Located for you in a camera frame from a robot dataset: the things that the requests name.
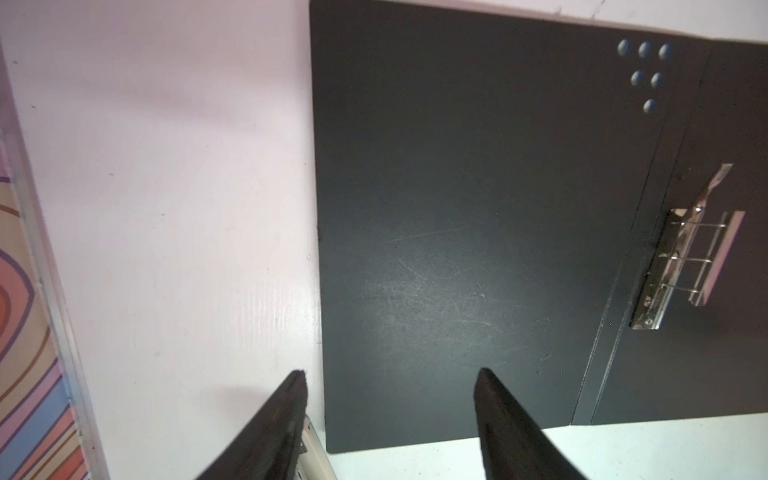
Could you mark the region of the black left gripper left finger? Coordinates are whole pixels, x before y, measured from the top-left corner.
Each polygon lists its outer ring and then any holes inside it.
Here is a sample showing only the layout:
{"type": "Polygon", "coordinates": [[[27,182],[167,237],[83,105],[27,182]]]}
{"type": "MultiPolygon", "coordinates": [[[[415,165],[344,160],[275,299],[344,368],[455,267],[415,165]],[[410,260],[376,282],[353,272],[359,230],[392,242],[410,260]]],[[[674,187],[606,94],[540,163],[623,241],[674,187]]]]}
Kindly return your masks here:
{"type": "Polygon", "coordinates": [[[305,372],[294,370],[198,479],[293,479],[307,401],[305,372]]]}

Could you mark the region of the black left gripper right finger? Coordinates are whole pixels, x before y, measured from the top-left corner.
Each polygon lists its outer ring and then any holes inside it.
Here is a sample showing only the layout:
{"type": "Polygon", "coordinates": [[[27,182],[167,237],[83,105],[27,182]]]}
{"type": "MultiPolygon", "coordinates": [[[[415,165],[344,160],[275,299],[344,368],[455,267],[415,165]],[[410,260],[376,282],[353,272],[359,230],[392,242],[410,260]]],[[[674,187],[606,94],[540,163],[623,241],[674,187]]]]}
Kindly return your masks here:
{"type": "Polygon", "coordinates": [[[582,479],[489,368],[474,387],[477,430],[488,479],[582,479]]]}

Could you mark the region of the blue folder with black inside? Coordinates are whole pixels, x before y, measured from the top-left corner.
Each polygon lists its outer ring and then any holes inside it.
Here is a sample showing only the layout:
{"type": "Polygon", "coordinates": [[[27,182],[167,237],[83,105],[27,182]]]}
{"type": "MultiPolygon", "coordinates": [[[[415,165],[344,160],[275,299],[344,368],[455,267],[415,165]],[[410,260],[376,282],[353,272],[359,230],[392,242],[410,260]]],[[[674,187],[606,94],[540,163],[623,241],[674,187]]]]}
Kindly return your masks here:
{"type": "Polygon", "coordinates": [[[309,5],[328,450],[767,409],[767,47],[309,5]]]}

